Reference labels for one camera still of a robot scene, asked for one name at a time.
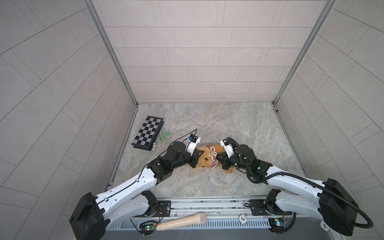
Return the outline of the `knitted american flag sweater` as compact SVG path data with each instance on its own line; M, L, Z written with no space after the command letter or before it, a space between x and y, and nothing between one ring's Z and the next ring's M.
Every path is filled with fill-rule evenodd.
M207 145L207 148L209 149L209 151L211 152L211 155L212 155L212 162L210 165L210 169L214 169L218 165L218 160L217 160L218 153L216 152L216 148L212 145Z

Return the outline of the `tan plush teddy bear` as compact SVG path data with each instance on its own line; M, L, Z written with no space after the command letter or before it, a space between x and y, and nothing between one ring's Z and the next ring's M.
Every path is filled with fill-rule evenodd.
M212 146L214 146L216 148L217 153L225 152L224 147L222 147L221 145L212 145ZM209 149L207 148L207 146L198 147L197 149L195 149L195 151L197 151L197 150L203 151L203 154L199 158L199 162L196 166L196 169L206 168L209 170L213 170L213 169L210 169L210 165L212 162L212 155L211 155L211 152L209 151ZM216 168L222 169L222 164L219 161L218 161L218 165Z

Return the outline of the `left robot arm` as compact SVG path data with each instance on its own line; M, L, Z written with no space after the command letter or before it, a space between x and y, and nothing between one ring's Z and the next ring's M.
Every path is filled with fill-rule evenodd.
M195 146L174 142L163 157L156 157L126 182L95 196L91 192L83 195L69 219L75 238L99 240L107 230L126 219L151 216L158 205L151 188L169 178L176 168L184 165L195 168L203 154Z

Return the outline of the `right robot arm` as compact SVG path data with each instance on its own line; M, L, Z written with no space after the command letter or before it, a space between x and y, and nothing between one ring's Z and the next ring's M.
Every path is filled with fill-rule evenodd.
M352 236L356 227L366 227L356 222L357 216L362 214L358 204L334 179L324 182L288 173L258 159L247 145L232 146L222 141L219 146L212 147L212 152L213 164L224 170L241 170L253 184L274 187L265 200L271 214L281 210L317 218L345 236Z

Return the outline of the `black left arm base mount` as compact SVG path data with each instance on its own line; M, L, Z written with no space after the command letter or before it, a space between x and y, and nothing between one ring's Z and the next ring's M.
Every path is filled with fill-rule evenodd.
M136 217L149 218L149 217L169 217L171 212L171 201L160 201L151 191L144 191L140 195L144 197L144 204L148 205L145 212Z

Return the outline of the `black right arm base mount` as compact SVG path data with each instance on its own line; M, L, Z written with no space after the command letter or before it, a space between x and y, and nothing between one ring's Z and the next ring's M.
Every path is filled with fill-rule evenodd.
M250 200L249 202L245 202L244 206L251 209L253 216L282 216L284 211L282 211L276 203L277 195L280 192L281 190L272 189L265 199Z

